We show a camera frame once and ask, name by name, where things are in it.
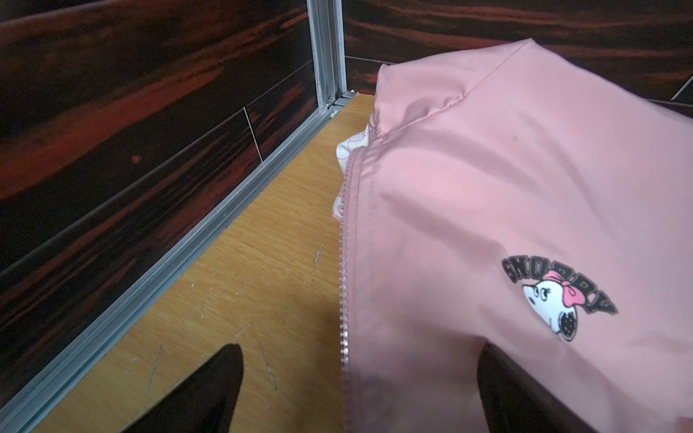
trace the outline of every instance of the snoopy print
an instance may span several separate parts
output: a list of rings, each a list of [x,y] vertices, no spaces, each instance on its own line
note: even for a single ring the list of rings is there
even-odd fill
[[[539,256],[512,256],[504,259],[502,266],[513,283],[537,281],[523,284],[524,298],[549,328],[568,342],[577,334],[577,306],[588,315],[599,311],[618,314],[604,291],[563,263]]]
[[[536,314],[556,333],[570,341],[577,332],[575,305],[585,304],[585,295],[563,280],[556,271],[549,271],[535,285],[524,285],[525,296]]]

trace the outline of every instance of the pink zipper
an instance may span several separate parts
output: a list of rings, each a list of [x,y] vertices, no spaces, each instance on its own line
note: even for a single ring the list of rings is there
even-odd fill
[[[353,241],[356,236],[354,213],[350,213],[349,203],[356,200],[358,188],[354,191],[352,188],[352,174],[354,171],[360,173],[361,164],[363,163],[363,155],[366,147],[355,149],[350,155],[346,163],[344,174],[344,185],[340,191],[342,198],[342,239],[340,243],[340,254],[342,259],[342,281],[340,291],[340,337],[342,351],[342,389],[344,391],[344,431],[354,432],[354,389],[351,377],[351,367],[349,364],[349,320],[351,314],[349,312],[349,257],[353,253]]]

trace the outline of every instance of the zipper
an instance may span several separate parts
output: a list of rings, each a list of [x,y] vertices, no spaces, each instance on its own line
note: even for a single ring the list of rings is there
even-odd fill
[[[342,262],[342,276],[340,281],[340,348],[342,354],[342,391],[344,392],[344,431],[354,431],[353,416],[353,384],[351,380],[351,365],[349,364],[349,248],[351,247],[350,237],[353,237],[354,227],[350,227],[349,202],[355,197],[351,197],[352,173],[360,169],[363,161],[362,154],[366,147],[355,149],[346,162],[344,173],[344,184],[340,191],[342,198],[342,236],[340,239],[340,258]]]

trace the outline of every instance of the cartoon dog graphic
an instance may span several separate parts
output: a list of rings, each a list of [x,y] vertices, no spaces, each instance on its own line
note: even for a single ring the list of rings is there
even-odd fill
[[[570,341],[577,332],[575,305],[585,304],[585,295],[556,271],[549,271],[535,285],[523,285],[534,311],[556,333]]]

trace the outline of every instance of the wooden floor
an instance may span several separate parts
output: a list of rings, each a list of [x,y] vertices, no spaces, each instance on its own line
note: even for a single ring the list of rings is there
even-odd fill
[[[335,149],[372,110],[356,96],[34,431],[118,432],[229,342],[232,432],[342,431]]]

